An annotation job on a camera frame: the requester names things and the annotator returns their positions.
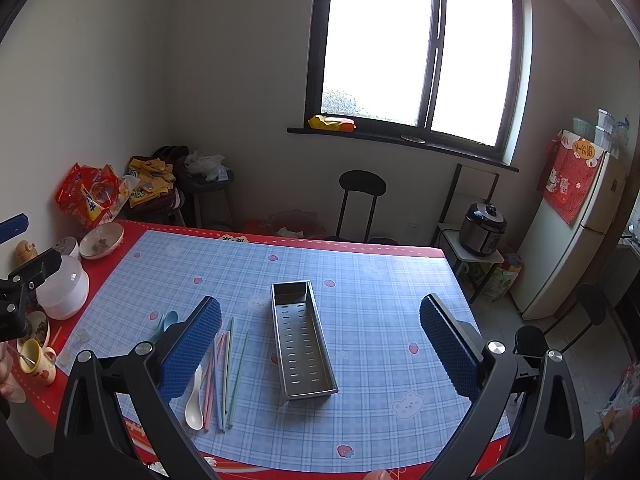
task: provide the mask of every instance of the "green chopstick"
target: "green chopstick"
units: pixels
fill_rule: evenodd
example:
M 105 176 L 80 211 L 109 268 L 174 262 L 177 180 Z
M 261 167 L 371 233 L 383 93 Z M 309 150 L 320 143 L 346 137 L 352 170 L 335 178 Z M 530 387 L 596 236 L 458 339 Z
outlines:
M 231 352 L 232 345 L 234 343 L 234 325 L 236 324 L 236 316 L 231 316 L 229 320 L 229 336 L 228 336 L 228 344 L 226 351 L 226 366 L 225 366 L 225 387 L 223 391 L 223 399 L 222 402 L 224 404 L 224 415 L 229 412 L 229 403 L 227 401 L 227 397 L 231 394 L 231 390 L 229 389 L 229 370 L 231 370 Z
M 244 364 L 244 355 L 246 354 L 246 345 L 249 342 L 249 331 L 246 331 L 244 336 L 244 345 L 242 346 L 242 355 L 240 356 L 240 364 L 238 365 L 238 373 L 236 374 L 236 384 L 234 385 L 234 394 L 231 397 L 231 408 L 229 409 L 229 416 L 226 420 L 226 424 L 231 428 L 234 424 L 234 417 L 236 416 L 236 402 L 238 401 L 238 390 L 240 389 L 240 379 L 242 378 L 242 364 Z

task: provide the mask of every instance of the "window frame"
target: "window frame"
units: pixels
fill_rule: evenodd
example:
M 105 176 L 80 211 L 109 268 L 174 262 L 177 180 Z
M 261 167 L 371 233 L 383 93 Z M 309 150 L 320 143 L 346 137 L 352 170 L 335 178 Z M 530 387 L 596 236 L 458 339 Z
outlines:
M 511 41 L 511 65 L 507 85 L 507 93 L 498 129 L 495 146 L 488 146 L 474 140 L 464 139 L 445 132 L 431 130 L 433 113 L 440 83 L 440 70 L 442 66 L 442 47 L 444 45 L 446 0 L 432 0 L 430 27 L 430 46 L 427 55 L 425 70 L 425 85 L 422 90 L 420 110 L 418 112 L 418 124 L 422 126 L 410 126 L 408 124 L 390 123 L 376 119 L 368 119 L 355 116 L 345 116 L 356 121 L 356 132 L 367 139 L 383 142 L 400 142 L 421 147 L 434 147 L 439 151 L 453 150 L 466 156 L 479 155 L 495 161 L 502 160 L 504 150 L 513 123 L 513 115 L 522 70 L 522 44 L 523 44 L 523 5 L 522 0 L 513 2 L 513 33 Z M 305 120 L 321 113 L 322 85 L 324 83 L 324 60 L 326 55 L 326 41 L 329 26 L 329 10 L 331 0 L 313 0 L 311 28 L 309 34 L 309 56 L 306 74 L 305 96 Z M 420 139 L 420 144 L 414 144 L 406 140 L 406 137 Z

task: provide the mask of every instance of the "pink chopstick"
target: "pink chopstick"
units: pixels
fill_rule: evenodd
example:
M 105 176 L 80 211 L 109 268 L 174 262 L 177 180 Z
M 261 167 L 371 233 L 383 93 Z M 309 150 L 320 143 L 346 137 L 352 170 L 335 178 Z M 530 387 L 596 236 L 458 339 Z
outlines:
M 214 339 L 211 344 L 211 355 L 209 357 L 209 366 L 207 367 L 207 389 L 204 394 L 204 431 L 209 431 L 209 420 L 211 418 L 211 409 L 209 406 L 209 390 L 211 388 L 211 370 L 213 369 L 213 359 L 216 358 L 216 341 Z
M 214 359 L 217 361 L 220 358 L 220 354 L 222 353 L 222 341 L 225 338 L 225 334 L 222 334 L 220 338 L 218 338 L 218 355 L 216 356 L 216 342 L 214 340 L 212 348 L 211 348 L 211 356 L 209 359 L 209 369 L 207 370 L 207 389 L 205 393 L 205 415 L 204 415 L 204 431 L 209 431 L 209 427 L 211 425 L 211 407 L 213 405 L 213 399 L 215 395 L 216 389 L 216 366 L 214 363 Z

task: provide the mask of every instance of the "white container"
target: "white container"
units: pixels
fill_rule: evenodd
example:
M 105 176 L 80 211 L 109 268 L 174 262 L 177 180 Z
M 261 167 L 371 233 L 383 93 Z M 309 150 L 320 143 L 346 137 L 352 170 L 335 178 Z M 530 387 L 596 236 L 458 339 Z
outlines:
M 581 136 L 583 139 L 593 142 L 595 136 L 595 129 L 593 124 L 581 119 L 580 117 L 574 117 L 574 134 Z
M 62 238 L 53 248 L 63 256 L 71 256 L 80 261 L 80 247 L 78 246 L 78 241 L 72 236 Z
M 598 110 L 598 126 L 605 130 L 608 134 L 613 131 L 613 125 L 616 123 L 616 120 L 606 110 Z
M 80 262 L 62 256 L 57 272 L 36 289 L 38 304 L 53 319 L 68 319 L 82 308 L 89 295 L 89 275 Z
M 606 152 L 611 151 L 611 135 L 601 126 L 596 126 L 596 137 L 593 143 L 596 144 L 596 146 L 600 146 Z

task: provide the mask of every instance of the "blue plaid tablecloth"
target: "blue plaid tablecloth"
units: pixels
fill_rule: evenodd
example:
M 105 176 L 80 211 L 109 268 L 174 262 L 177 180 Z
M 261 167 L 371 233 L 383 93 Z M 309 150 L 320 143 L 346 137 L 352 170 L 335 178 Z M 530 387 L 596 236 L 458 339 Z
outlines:
M 275 364 L 270 285 L 311 280 L 339 392 L 282 403 Z M 147 231 L 108 277 L 61 352 L 128 353 L 158 316 L 184 320 L 203 296 L 236 316 L 230 384 L 244 334 L 249 344 L 234 425 L 186 430 L 198 449 L 255 466 L 305 472 L 361 472 L 430 462 L 470 403 L 460 397 L 420 327 L 420 300 L 435 293 L 459 320 L 476 325 L 444 258 L 386 256 L 238 243 Z M 203 359 L 206 366 L 208 355 Z M 204 405 L 204 387 L 201 400 Z M 191 393 L 171 402 L 184 422 Z M 129 397 L 123 414 L 139 422 Z M 509 433 L 506 417 L 494 438 Z

